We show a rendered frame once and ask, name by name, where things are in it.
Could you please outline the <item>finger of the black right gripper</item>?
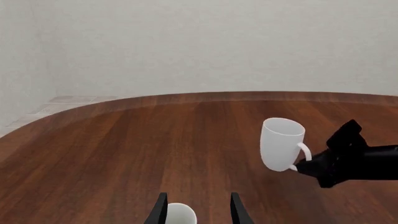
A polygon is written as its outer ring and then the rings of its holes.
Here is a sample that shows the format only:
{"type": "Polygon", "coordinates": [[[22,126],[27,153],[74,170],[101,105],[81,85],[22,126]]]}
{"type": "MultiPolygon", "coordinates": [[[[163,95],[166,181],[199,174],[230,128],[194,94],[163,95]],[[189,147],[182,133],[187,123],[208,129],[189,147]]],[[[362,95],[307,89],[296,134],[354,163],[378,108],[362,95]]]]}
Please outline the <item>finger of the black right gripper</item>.
{"type": "Polygon", "coordinates": [[[297,171],[303,175],[315,178],[329,177],[333,173],[333,164],[335,156],[330,151],[323,151],[315,154],[312,160],[299,160],[295,164],[297,171]]]}

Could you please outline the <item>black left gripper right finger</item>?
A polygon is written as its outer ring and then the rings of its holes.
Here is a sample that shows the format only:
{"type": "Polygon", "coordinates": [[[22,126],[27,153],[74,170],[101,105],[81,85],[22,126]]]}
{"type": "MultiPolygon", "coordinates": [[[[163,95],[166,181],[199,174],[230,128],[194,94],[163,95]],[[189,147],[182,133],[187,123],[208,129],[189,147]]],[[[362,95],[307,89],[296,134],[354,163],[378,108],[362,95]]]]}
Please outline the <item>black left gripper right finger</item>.
{"type": "Polygon", "coordinates": [[[232,224],[254,224],[236,192],[231,193],[230,211],[232,224]]]}

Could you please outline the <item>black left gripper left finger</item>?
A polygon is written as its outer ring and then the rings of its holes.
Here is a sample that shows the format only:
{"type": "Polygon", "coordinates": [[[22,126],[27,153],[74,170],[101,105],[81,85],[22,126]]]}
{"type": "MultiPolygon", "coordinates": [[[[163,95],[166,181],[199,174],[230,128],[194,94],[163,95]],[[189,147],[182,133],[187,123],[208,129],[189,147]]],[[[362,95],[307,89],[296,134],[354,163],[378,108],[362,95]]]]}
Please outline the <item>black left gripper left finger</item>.
{"type": "Polygon", "coordinates": [[[167,218],[167,208],[167,193],[161,192],[153,209],[145,220],[145,224],[165,224],[167,218]]]}

